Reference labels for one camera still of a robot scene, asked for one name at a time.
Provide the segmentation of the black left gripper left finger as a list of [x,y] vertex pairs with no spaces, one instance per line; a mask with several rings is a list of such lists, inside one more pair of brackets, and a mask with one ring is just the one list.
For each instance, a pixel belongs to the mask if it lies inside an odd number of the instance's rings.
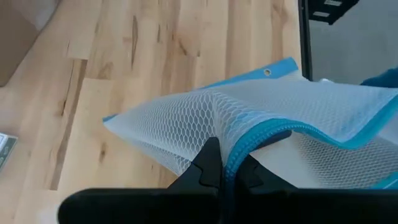
[[188,169],[166,189],[92,188],[67,197],[61,224],[220,223],[222,162],[218,138],[209,138]]

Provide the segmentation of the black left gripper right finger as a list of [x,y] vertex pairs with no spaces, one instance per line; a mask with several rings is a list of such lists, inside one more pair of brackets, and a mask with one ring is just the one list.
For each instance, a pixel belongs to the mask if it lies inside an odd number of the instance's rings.
[[397,224],[396,190],[300,189],[247,156],[236,176],[234,223]]

